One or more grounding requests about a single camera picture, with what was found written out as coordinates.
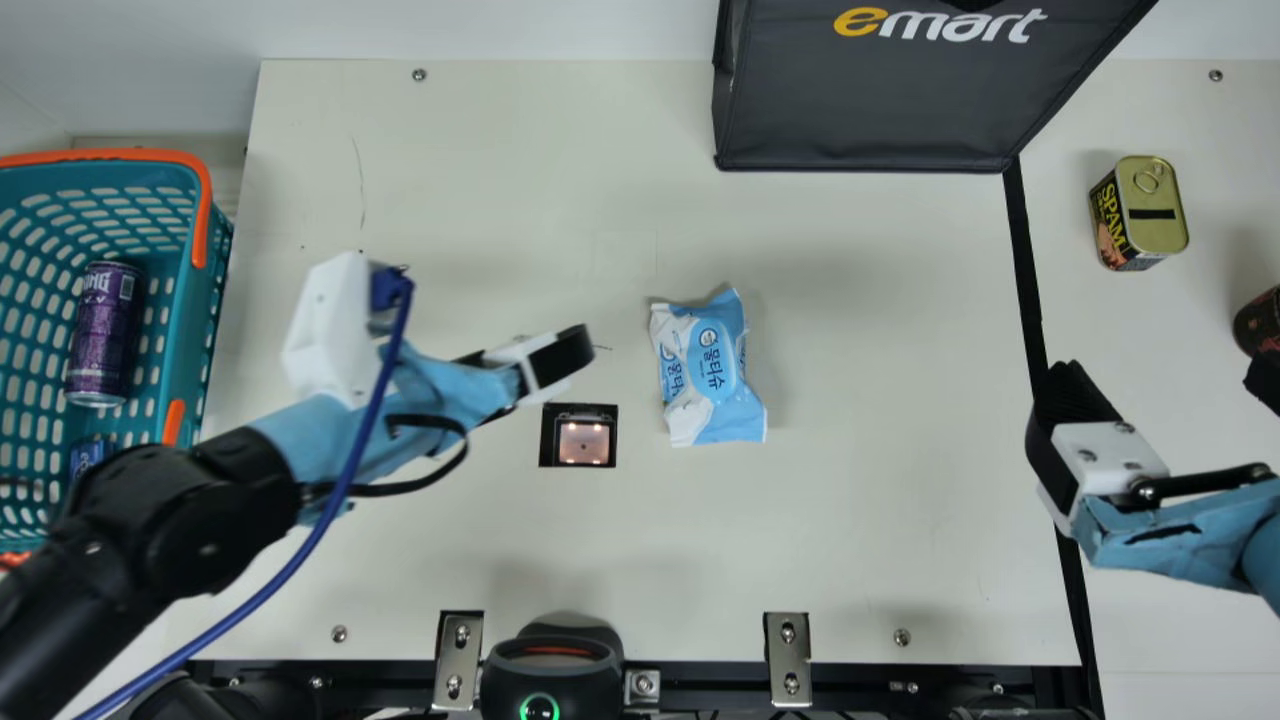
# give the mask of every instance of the green light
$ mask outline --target green light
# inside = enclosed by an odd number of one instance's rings
[[[520,703],[518,720],[559,720],[559,703],[547,693],[534,693]]]

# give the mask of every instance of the white table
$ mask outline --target white table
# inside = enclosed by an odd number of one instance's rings
[[[1126,154],[1172,161],[1192,243],[1116,274],[1085,193]],[[1280,283],[1277,158],[1280,63],[1172,61],[1103,64],[1023,155],[1050,361],[1079,359],[1175,473],[1280,468],[1280,419],[1240,384],[1230,328]],[[1275,715],[1280,621],[1261,600],[1101,570],[1088,588],[1114,716]]]
[[[305,270],[362,249],[411,266],[426,352],[586,322],[605,348],[566,400],[620,405],[618,468],[538,469],[536,411],[486,427],[445,482],[338,521],[206,657],[426,659],[443,609],[485,610],[486,648],[567,609],[631,657],[759,661],[762,612],[805,610],[815,661],[1078,662],[1021,450],[1000,178],[721,173],[705,63],[413,67],[264,63],[207,430],[292,400]],[[768,443],[672,450],[648,302],[723,282]],[[169,641],[300,537],[173,609]]]

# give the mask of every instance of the blue and white wipes package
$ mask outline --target blue and white wipes package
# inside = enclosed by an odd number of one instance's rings
[[[654,302],[649,337],[672,447],[764,442],[768,413],[746,384],[746,315],[736,290],[704,307]]]

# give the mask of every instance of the can lid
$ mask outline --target can lid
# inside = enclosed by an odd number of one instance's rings
[[[1187,249],[1187,218],[1169,160],[1152,155],[1124,158],[1116,163],[1116,184],[1134,249],[1160,255]]]

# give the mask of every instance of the spam can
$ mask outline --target spam can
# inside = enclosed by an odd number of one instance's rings
[[[1098,256],[1111,270],[1146,270],[1187,249],[1178,176],[1169,160],[1130,155],[1089,191]]]

